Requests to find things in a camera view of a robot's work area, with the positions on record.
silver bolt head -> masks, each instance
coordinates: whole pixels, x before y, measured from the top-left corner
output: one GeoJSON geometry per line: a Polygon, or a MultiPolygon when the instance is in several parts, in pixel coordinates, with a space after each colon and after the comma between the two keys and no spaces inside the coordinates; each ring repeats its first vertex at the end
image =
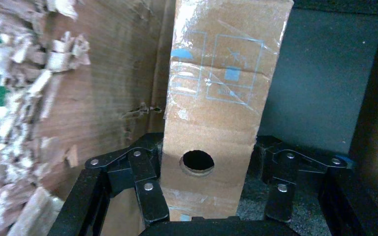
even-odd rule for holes
{"type": "Polygon", "coordinates": [[[145,185],[144,185],[144,190],[146,190],[146,191],[150,191],[150,190],[152,190],[153,189],[153,184],[152,183],[146,183],[145,185]]]}
{"type": "Polygon", "coordinates": [[[340,165],[341,164],[341,161],[337,158],[333,158],[331,159],[332,163],[336,164],[336,165],[340,165]]]}
{"type": "Polygon", "coordinates": [[[295,155],[293,154],[293,153],[288,153],[288,154],[286,154],[286,156],[289,158],[289,159],[293,159],[293,158],[295,158],[295,155]]]}
{"type": "Polygon", "coordinates": [[[96,165],[97,163],[98,163],[99,161],[98,161],[98,159],[93,159],[92,161],[91,161],[91,165],[96,165]]]}
{"type": "Polygon", "coordinates": [[[278,184],[278,190],[281,191],[282,193],[287,192],[287,186],[285,184],[278,184]]]}

cardboard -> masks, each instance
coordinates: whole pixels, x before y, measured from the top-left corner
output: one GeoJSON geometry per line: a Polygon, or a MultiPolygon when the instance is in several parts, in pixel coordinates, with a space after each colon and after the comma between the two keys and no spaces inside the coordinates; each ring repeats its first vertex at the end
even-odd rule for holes
{"type": "MultiPolygon", "coordinates": [[[[0,0],[0,184],[25,180],[66,196],[87,159],[163,131],[173,16],[171,0],[0,0]]],[[[118,196],[107,217],[128,206],[121,227],[137,235],[133,194],[118,196]]],[[[17,203],[0,211],[0,231],[24,222],[17,203]]]]}
{"type": "Polygon", "coordinates": [[[171,220],[235,215],[292,5],[177,0],[161,166],[171,220]],[[214,167],[185,167],[192,150],[214,167]]]}

black metal frame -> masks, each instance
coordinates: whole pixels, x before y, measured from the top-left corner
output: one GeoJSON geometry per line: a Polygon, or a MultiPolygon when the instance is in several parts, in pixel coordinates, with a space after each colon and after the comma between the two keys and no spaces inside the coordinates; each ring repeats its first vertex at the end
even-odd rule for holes
{"type": "Polygon", "coordinates": [[[315,175],[319,202],[332,235],[378,236],[378,209],[347,163],[311,155],[271,137],[259,137],[261,179],[270,186],[264,221],[238,217],[170,222],[157,179],[163,134],[146,134],[128,148],[89,159],[49,236],[100,235],[111,198],[135,189],[148,235],[298,235],[290,222],[298,174],[315,175]]]}

dark gray wall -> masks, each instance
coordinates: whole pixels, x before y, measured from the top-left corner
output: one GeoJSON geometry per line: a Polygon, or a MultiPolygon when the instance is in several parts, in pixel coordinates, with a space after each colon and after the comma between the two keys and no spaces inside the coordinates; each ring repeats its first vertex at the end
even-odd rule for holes
{"type": "Polygon", "coordinates": [[[378,46],[378,16],[293,9],[259,135],[348,153],[378,46]]]}

cardboard box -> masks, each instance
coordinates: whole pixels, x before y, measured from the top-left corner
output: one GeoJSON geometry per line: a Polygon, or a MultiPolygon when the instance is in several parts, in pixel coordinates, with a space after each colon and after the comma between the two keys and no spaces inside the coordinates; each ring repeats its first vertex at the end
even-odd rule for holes
{"type": "Polygon", "coordinates": [[[292,5],[177,0],[161,167],[171,220],[235,215],[292,5]]]}

